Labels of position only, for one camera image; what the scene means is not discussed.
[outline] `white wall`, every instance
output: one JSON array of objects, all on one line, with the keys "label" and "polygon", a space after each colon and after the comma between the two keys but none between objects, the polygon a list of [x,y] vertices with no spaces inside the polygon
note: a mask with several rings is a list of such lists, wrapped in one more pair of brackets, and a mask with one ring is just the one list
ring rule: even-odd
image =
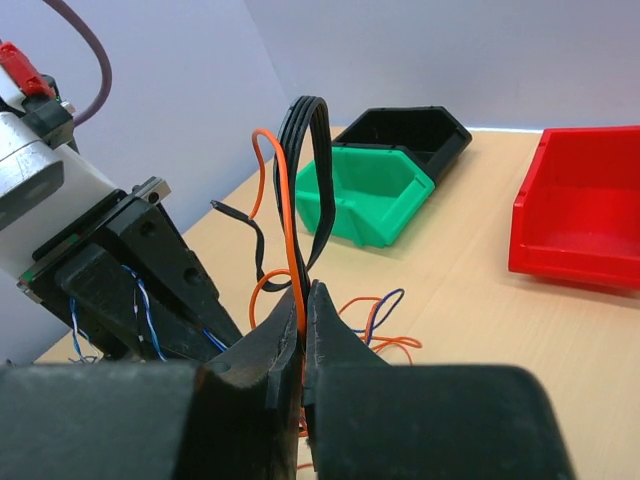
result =
[{"label": "white wall", "polygon": [[[67,0],[94,29],[114,71],[104,109],[77,131],[85,158],[122,188],[152,175],[182,230],[256,169],[250,135],[277,129],[288,102],[242,0]],[[99,86],[83,40],[39,0],[4,0],[12,41],[78,108]],[[0,276],[0,361],[33,360],[66,328]]]},{"label": "white wall", "polygon": [[245,0],[285,92],[334,124],[444,105],[469,126],[638,123],[637,0]]}]

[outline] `black ribbon cable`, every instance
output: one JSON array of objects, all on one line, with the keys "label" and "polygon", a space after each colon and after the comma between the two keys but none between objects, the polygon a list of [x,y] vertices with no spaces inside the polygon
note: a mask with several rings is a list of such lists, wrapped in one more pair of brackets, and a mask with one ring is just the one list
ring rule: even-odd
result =
[{"label": "black ribbon cable", "polygon": [[[300,162],[300,153],[307,129],[311,131],[311,140],[313,145],[313,155],[316,167],[316,176],[318,178],[318,192],[320,195],[320,219],[318,228],[313,238],[309,261],[305,265],[300,246],[298,244],[298,233],[295,221],[295,191],[296,191],[296,174],[298,172],[298,164]],[[287,176],[289,180],[289,193],[291,200],[291,212],[293,217],[293,241],[296,256],[296,265],[300,274],[302,284],[303,298],[309,296],[311,283],[309,280],[309,269],[315,264],[320,257],[329,237],[331,229],[335,221],[336,205],[333,194],[333,167],[331,157],[331,131],[329,129],[329,111],[324,99],[314,96],[303,96],[298,98],[289,107],[287,114],[280,127],[278,133],[278,141],[284,150],[287,163]],[[284,224],[282,215],[282,199],[280,192],[280,171],[278,162],[274,162],[273,182],[276,191],[276,202],[278,205],[278,214],[280,216],[280,224]],[[249,216],[233,207],[225,205],[218,201],[212,201],[211,205],[216,210],[228,215],[231,218],[239,220],[253,228],[256,232],[256,278],[260,281],[264,277],[262,263],[264,260],[265,241],[264,235],[258,224],[249,219]],[[291,285],[291,281],[282,284],[267,282],[262,287],[266,292],[278,292]]]}]

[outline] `table surface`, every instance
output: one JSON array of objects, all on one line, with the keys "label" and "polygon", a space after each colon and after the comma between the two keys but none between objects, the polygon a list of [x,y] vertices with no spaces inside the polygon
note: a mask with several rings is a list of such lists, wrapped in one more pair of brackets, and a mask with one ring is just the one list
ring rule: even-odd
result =
[{"label": "table surface", "polygon": [[[405,288],[404,300],[380,334],[418,338],[424,347],[412,354],[421,364],[500,363],[529,369],[547,389],[580,478],[640,478],[637,297],[507,271],[511,207],[538,139],[535,133],[475,132],[458,164],[393,246],[359,249],[332,238],[312,277],[327,284],[337,305]],[[310,156],[307,142],[301,166]],[[265,271],[286,267],[271,169],[267,172],[257,216],[266,238]],[[256,174],[226,202],[248,212],[257,185]],[[308,252],[312,237],[301,223],[299,229],[301,248]],[[255,286],[253,231],[212,211],[185,239],[219,288],[223,305],[248,331],[247,305]],[[276,294],[263,293],[257,318],[264,318],[276,300]],[[354,305],[344,319],[362,327],[368,309]],[[406,363],[399,349],[382,355]],[[40,361],[73,356],[65,337]],[[301,462],[308,458],[301,443]],[[305,470],[300,478],[313,478],[313,473]]]}]

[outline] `orange wire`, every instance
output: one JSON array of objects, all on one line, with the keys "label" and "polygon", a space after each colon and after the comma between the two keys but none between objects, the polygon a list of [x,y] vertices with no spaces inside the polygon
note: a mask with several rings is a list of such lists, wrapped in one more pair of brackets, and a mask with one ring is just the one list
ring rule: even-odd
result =
[{"label": "orange wire", "polygon": [[[291,192],[289,192],[289,176],[287,173],[287,162],[284,156],[284,150],[282,149],[282,145],[278,142],[278,139],[266,128],[257,128],[254,130],[252,139],[254,140],[253,145],[256,150],[256,155],[260,153],[258,156],[258,163],[264,163],[264,159],[262,158],[262,152],[260,150],[260,145],[257,143],[258,136],[264,136],[271,146],[275,150],[276,161],[278,162],[278,170],[280,172],[280,193],[282,195],[281,204],[282,204],[282,217],[283,217],[283,226],[284,226],[284,238],[286,244],[286,252],[287,252],[287,264],[289,265],[289,273],[291,276],[291,285],[293,286],[293,296],[296,303],[296,317],[298,320],[298,333],[304,340],[305,335],[307,333],[307,315],[304,307],[304,296],[302,294],[302,283],[300,282],[300,273],[298,272],[298,264],[296,263],[296,250],[295,250],[295,239],[293,234],[293,212],[291,211]],[[264,177],[264,169],[260,168],[260,175]],[[260,184],[264,189],[264,178],[261,179]],[[259,192],[258,198],[256,199],[256,205],[259,208],[260,202],[262,199],[262,194]]]},{"label": "orange wire", "polygon": [[253,204],[253,209],[249,214],[249,220],[253,220],[260,210],[260,204],[262,204],[262,196],[264,195],[264,181],[265,181],[265,166],[264,157],[262,156],[262,150],[260,150],[260,143],[258,143],[258,137],[260,133],[256,130],[251,135],[251,143],[253,144],[253,151],[256,153],[258,159],[258,166],[260,167],[260,183],[258,185],[258,194],[256,195],[256,202]]},{"label": "orange wire", "polygon": [[309,436],[309,427],[307,421],[304,419],[304,408],[300,407],[300,428],[302,429],[298,434],[298,438],[306,438]]},{"label": "orange wire", "polygon": [[351,300],[349,300],[347,303],[345,303],[342,308],[338,311],[338,315],[342,315],[342,313],[349,308],[351,305],[353,305],[356,302],[363,302],[363,301],[373,301],[373,302],[379,302],[382,300],[382,298],[380,297],[356,297],[356,298],[352,298]]},{"label": "orange wire", "polygon": [[404,351],[404,353],[407,355],[407,358],[409,359],[409,365],[413,366],[413,358],[411,358],[411,354],[409,353],[409,350],[407,349],[407,347],[405,347],[403,344],[401,343],[397,343],[397,342],[384,342],[381,343],[380,345],[376,345],[375,347],[373,347],[371,350],[373,350],[376,353],[380,353],[380,351],[383,348],[386,348],[390,345],[395,345],[396,347],[402,349],[402,351]]},{"label": "orange wire", "polygon": [[[349,300],[339,311],[338,314],[341,314],[342,312],[344,312],[347,308],[349,308],[351,305],[353,305],[356,302],[360,302],[360,301],[374,301],[376,303],[373,304],[373,306],[371,307],[371,310],[369,311],[369,317],[367,318],[367,325],[364,328],[365,334],[360,336],[360,339],[363,342],[367,342],[367,335],[371,335],[371,325],[373,323],[373,319],[375,316],[375,311],[376,308],[378,306],[378,304],[382,301],[382,298],[380,297],[355,297],[352,298],[351,300]],[[395,345],[396,347],[402,349],[404,351],[404,353],[407,355],[407,358],[409,359],[409,364],[413,365],[413,358],[411,357],[411,353],[409,353],[409,350],[407,349],[407,347],[412,347],[412,348],[422,348],[422,343],[412,337],[382,337],[379,335],[373,335],[371,336],[371,338],[369,340],[375,340],[375,341],[380,341],[382,343],[378,344],[378,345],[374,345],[373,347],[371,347],[371,350],[373,350],[376,353],[379,353],[381,350],[391,346],[391,345]]]},{"label": "orange wire", "polygon": [[258,300],[258,294],[262,290],[262,287],[264,287],[265,283],[267,283],[271,278],[278,275],[289,275],[289,270],[286,270],[284,268],[279,268],[277,270],[270,271],[260,279],[260,281],[256,284],[255,288],[253,289],[253,293],[251,294],[251,300],[249,301],[249,325],[251,325],[251,330],[256,328],[256,301]]}]

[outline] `purple cable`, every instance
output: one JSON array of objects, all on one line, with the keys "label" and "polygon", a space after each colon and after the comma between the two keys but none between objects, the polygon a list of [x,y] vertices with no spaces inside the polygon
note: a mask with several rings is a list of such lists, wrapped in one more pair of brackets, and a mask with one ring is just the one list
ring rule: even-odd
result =
[{"label": "purple cable", "polygon": [[77,127],[79,125],[82,125],[84,122],[98,113],[98,111],[107,101],[109,92],[111,92],[111,84],[113,83],[113,72],[111,71],[111,63],[109,62],[109,56],[102,46],[102,43],[100,43],[100,40],[98,40],[98,37],[96,37],[91,28],[89,28],[89,26],[84,23],[84,20],[82,20],[78,16],[78,14],[64,2],[64,0],[42,1],[49,5],[53,10],[55,10],[62,18],[64,18],[69,23],[69,25],[71,25],[76,30],[76,32],[80,34],[84,41],[87,42],[87,45],[89,45],[91,50],[93,50],[93,53],[96,55],[98,63],[100,64],[100,71],[102,73],[102,83],[100,84],[100,90],[98,91],[96,98],[94,98],[93,102],[91,102],[91,105],[89,105],[86,110],[83,110],[74,117],[73,124]]},{"label": "purple cable", "polygon": [[[373,312],[373,320],[371,322],[371,330],[369,331],[369,335],[367,335],[367,337],[368,337],[367,345],[371,344],[371,337],[373,337],[373,331],[376,328],[378,328],[380,325],[382,325],[387,320],[387,318],[389,318],[389,315],[391,315],[391,313],[398,306],[398,304],[400,303],[400,301],[404,297],[404,294],[405,294],[404,288],[396,288],[395,290],[387,293],[384,297],[382,297],[382,300],[380,300],[378,302],[378,305],[376,305],[376,309]],[[385,303],[387,303],[391,298],[393,298],[396,295],[398,295],[398,298],[396,298],[396,300],[393,302],[391,307],[389,307],[389,310],[387,310],[387,313],[384,314],[384,317],[382,317],[380,319],[380,321],[378,323],[376,323],[376,317],[378,316],[378,313],[380,313],[380,309],[383,307],[383,305]],[[365,333],[365,330],[353,330],[353,331],[355,333]]]}]

